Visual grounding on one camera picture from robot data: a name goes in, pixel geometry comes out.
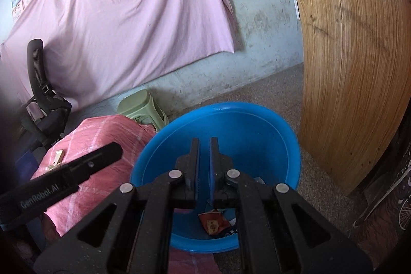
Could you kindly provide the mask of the red wrapper in basin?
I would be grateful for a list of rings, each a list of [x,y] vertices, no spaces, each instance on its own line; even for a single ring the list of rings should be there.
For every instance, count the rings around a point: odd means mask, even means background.
[[[209,236],[216,236],[231,228],[231,223],[219,211],[209,211],[198,215],[199,220]]]

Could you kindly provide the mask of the black office chair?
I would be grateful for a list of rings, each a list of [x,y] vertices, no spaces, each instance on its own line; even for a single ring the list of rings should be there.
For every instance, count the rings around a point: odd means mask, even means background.
[[[58,95],[45,72],[43,41],[33,39],[27,45],[27,67],[33,96],[19,110],[20,128],[15,160],[39,147],[50,149],[61,140],[72,105]]]

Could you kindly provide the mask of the pink checked tablecloth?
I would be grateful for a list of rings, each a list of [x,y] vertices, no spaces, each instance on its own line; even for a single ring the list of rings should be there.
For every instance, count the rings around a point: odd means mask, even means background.
[[[195,206],[199,142],[148,184],[131,179],[154,136],[120,115],[88,118],[53,146],[33,180],[45,236],[38,273],[218,273],[211,255],[170,249],[173,212]]]

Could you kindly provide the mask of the blue plastic basin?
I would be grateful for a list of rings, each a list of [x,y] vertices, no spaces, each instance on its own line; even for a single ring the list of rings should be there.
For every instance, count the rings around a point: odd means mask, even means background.
[[[200,142],[197,207],[173,216],[171,247],[194,253],[220,253],[238,248],[236,234],[213,238],[203,228],[200,214],[210,211],[210,139],[235,169],[267,185],[285,183],[297,188],[301,172],[300,147],[294,131],[274,111],[253,103],[225,102],[193,110],[173,120],[140,153],[130,177],[135,186],[153,182],[174,168],[190,152],[192,139]]]

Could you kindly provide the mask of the green plastic stool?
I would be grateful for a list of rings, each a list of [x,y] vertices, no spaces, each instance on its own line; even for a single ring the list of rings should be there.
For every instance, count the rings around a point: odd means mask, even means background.
[[[156,132],[169,123],[166,113],[146,89],[133,93],[120,101],[117,113],[143,125],[153,125]]]

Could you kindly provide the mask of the pink hanging sheet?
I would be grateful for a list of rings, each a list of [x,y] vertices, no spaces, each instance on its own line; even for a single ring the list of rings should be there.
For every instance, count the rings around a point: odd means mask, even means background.
[[[32,0],[1,45],[1,61],[27,101],[27,46],[41,39],[47,78],[79,110],[234,52],[234,26],[229,0]]]

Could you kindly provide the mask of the wooden cabinet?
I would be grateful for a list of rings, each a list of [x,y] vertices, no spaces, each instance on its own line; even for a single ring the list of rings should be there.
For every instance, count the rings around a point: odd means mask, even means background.
[[[296,0],[299,139],[344,194],[390,144],[410,101],[410,0]]]

